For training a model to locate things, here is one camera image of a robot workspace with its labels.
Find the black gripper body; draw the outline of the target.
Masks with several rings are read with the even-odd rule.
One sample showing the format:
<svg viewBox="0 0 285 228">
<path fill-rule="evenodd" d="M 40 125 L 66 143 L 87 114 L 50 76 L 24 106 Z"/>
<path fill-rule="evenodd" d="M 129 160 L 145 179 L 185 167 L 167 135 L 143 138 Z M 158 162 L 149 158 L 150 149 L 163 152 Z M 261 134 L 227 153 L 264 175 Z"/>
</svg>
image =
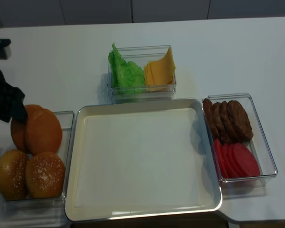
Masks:
<svg viewBox="0 0 285 228">
<path fill-rule="evenodd" d="M 8 58 L 7 48 L 10 44 L 10 39 L 0 39 L 0 59 Z M 25 94 L 18 87 L 7 83 L 0 70 L 0 120 L 8 123 L 11 119 L 15 119 L 25 123 L 28 113 L 23 104 L 24 98 Z"/>
</svg>

